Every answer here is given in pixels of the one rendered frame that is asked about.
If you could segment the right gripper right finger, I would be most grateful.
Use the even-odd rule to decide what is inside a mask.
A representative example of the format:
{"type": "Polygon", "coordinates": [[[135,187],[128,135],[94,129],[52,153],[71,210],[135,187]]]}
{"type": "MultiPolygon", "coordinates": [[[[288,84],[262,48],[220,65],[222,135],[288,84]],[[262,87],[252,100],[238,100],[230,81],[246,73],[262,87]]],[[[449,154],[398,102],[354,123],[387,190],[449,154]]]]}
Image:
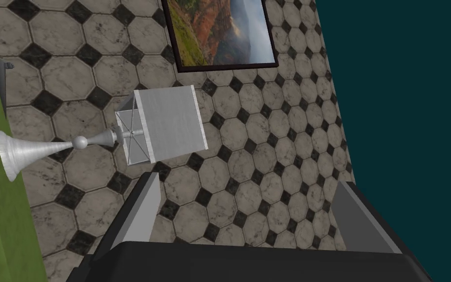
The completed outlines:
{"type": "Polygon", "coordinates": [[[347,250],[406,253],[404,243],[353,182],[338,182],[331,210],[347,250]]]}

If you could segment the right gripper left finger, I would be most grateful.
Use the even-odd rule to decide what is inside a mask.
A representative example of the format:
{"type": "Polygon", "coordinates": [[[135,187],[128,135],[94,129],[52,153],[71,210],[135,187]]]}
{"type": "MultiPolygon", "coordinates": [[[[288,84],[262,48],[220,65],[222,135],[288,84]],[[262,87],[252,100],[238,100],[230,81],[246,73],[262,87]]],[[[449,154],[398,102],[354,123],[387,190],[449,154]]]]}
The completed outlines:
{"type": "Polygon", "coordinates": [[[158,173],[143,173],[103,235],[94,252],[94,258],[101,258],[125,241],[148,242],[160,202],[158,173]]]}

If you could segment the silver table lamp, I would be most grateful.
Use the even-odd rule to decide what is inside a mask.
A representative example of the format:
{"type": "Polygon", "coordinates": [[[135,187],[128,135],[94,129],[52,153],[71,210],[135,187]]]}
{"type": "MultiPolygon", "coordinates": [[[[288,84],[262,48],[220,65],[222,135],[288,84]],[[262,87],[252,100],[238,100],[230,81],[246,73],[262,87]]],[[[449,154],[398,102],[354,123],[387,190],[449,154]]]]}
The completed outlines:
{"type": "Polygon", "coordinates": [[[115,112],[117,125],[94,137],[65,142],[24,141],[0,131],[0,158],[14,181],[26,166],[66,149],[123,148],[128,165],[157,163],[208,149],[195,87],[135,90],[115,112]]]}

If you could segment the dark grey cone object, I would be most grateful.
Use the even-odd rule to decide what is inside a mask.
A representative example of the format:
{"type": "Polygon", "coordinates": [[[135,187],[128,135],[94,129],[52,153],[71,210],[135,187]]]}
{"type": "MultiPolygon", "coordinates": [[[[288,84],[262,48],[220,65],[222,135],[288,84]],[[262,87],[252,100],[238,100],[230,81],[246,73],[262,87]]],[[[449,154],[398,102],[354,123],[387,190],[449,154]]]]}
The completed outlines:
{"type": "Polygon", "coordinates": [[[0,59],[0,100],[5,118],[7,118],[7,81],[6,71],[13,69],[15,66],[11,62],[0,59]]]}

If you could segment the framed landscape picture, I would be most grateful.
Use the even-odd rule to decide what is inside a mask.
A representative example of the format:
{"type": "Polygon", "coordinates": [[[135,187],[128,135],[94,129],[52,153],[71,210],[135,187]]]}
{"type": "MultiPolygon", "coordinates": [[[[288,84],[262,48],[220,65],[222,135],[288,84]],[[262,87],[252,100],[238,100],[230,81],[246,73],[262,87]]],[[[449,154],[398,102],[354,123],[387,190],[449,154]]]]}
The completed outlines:
{"type": "Polygon", "coordinates": [[[266,0],[161,0],[178,72],[279,65],[266,0]]]}

